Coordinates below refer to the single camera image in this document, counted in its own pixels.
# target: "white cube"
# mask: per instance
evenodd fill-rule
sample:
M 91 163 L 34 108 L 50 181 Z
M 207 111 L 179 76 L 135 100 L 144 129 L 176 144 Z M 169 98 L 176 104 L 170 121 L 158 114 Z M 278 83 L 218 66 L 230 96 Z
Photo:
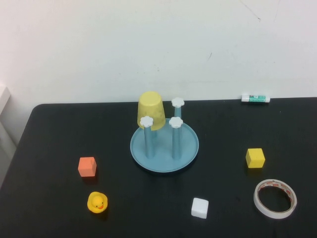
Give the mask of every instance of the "white cube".
M 209 202 L 204 199 L 194 198 L 192 206 L 192 216 L 206 219 Z

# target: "orange foam block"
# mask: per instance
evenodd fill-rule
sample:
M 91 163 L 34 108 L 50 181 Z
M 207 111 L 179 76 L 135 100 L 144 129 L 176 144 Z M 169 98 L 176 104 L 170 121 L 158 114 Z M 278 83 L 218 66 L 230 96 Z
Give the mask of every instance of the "orange foam block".
M 94 157 L 81 157 L 78 171 L 81 177 L 93 177 L 96 174 L 97 164 Z

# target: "double-sided tape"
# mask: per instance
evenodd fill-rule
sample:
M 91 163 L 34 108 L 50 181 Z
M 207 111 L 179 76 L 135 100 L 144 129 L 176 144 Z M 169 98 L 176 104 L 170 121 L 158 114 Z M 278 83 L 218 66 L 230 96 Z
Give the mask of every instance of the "double-sided tape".
M 291 201 L 291 207 L 284 211 L 284 212 L 274 212 L 269 210 L 267 207 L 265 207 L 260 199 L 259 199 L 259 191 L 264 188 L 264 187 L 268 187 L 268 186 L 273 186 L 273 187 L 278 187 L 280 189 L 282 189 L 289 197 L 290 201 Z M 276 180 L 276 179 L 266 179 L 263 180 L 262 182 L 260 182 L 257 186 L 256 186 L 256 190 L 254 191 L 254 204 L 256 205 L 256 207 L 258 208 L 258 210 L 260 212 L 262 212 L 264 215 L 274 218 L 274 219 L 283 219 L 288 217 L 289 215 L 292 214 L 292 212 L 294 211 L 296 205 L 297 205 L 297 198 L 296 195 L 293 191 L 293 189 L 287 185 L 286 183 Z

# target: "rubber duck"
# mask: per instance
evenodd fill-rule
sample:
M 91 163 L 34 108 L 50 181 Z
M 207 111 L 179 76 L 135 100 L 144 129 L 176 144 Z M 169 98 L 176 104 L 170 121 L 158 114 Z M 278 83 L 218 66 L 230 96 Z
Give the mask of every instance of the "rubber duck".
M 108 207 L 108 198 L 101 192 L 92 192 L 88 197 L 87 206 L 93 213 L 101 213 Z

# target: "white wall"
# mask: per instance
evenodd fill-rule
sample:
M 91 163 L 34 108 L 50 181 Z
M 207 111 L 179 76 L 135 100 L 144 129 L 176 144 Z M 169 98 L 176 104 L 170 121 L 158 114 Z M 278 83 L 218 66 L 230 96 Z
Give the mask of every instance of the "white wall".
M 166 100 L 317 96 L 316 9 L 316 0 L 0 0 L 0 83 L 11 91 L 0 120 L 17 142 L 41 103 L 137 101 L 147 90 Z

